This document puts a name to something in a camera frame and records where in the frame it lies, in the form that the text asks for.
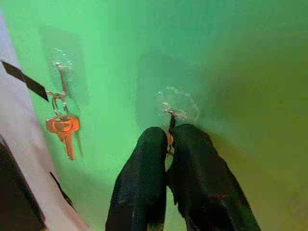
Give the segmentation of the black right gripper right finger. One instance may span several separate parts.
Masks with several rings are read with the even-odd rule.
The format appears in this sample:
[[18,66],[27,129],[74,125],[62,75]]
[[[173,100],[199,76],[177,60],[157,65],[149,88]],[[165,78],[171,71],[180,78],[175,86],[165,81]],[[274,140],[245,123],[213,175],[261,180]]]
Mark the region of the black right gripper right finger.
[[261,231],[237,179],[210,136],[190,124],[172,129],[168,186],[187,231]]

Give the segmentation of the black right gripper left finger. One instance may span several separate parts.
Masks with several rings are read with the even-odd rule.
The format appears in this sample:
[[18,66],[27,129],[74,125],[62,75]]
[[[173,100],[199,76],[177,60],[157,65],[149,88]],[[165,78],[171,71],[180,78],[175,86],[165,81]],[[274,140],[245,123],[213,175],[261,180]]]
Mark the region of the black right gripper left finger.
[[105,231],[163,231],[167,135],[147,128],[116,178]]

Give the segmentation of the black tape strip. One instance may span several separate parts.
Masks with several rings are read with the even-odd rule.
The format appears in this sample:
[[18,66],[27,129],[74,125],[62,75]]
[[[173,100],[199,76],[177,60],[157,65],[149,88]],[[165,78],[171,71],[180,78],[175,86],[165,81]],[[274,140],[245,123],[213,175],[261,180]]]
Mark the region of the black tape strip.
[[27,75],[25,75],[19,68],[11,65],[10,63],[7,63],[5,61],[1,61],[1,63],[7,74],[24,82],[28,89],[30,89],[32,92],[34,92],[35,94],[37,94],[38,96],[46,100],[47,102],[49,101],[46,90],[41,84],[31,79]]
[[61,195],[63,196],[63,198],[65,199],[65,201],[74,209],[75,212],[76,209],[74,208],[73,202],[71,201],[71,199],[69,198],[69,196],[62,190],[62,187],[59,183],[59,181],[57,180],[57,178],[53,175],[52,172],[49,172],[49,174],[51,175],[51,177],[53,178],[53,180],[55,181],[58,189],[60,190]]

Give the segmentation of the brass key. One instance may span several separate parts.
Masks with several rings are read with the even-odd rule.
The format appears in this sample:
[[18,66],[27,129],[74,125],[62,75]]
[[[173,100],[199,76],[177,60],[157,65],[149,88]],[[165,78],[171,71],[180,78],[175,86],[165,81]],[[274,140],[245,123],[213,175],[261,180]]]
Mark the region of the brass key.
[[60,115],[46,120],[46,128],[49,132],[58,136],[65,145],[65,152],[70,160],[74,160],[73,133],[80,128],[79,119],[75,116]]

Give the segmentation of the dark wooden furniture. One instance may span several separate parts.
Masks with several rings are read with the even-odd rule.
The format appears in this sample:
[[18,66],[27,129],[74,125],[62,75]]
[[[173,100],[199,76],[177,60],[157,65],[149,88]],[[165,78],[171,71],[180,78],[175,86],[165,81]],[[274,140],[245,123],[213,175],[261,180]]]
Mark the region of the dark wooden furniture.
[[0,135],[0,231],[44,231],[45,217]]

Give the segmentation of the green paper sheet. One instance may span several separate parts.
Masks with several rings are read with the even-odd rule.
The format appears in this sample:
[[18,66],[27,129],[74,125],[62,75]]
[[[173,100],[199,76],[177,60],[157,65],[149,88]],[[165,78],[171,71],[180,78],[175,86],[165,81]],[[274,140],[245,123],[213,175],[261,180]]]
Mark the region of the green paper sheet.
[[[54,90],[47,50],[76,65],[80,130],[70,161],[32,91],[5,101],[20,165],[55,231],[103,231],[115,179],[155,96],[190,93],[262,231],[308,231],[308,0],[0,0],[18,66]],[[55,181],[73,202],[65,201]]]

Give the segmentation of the clear adhesive wall hook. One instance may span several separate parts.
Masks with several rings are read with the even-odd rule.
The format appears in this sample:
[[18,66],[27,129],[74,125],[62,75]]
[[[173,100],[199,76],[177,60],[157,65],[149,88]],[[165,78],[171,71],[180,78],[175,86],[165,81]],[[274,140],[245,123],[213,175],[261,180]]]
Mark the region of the clear adhesive wall hook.
[[46,93],[51,97],[54,113],[79,116],[79,83],[72,58],[61,47],[51,46],[47,50],[47,64],[54,90],[47,89]]
[[167,86],[155,96],[155,113],[162,128],[168,130],[172,116],[176,125],[196,124],[200,110],[190,93]]

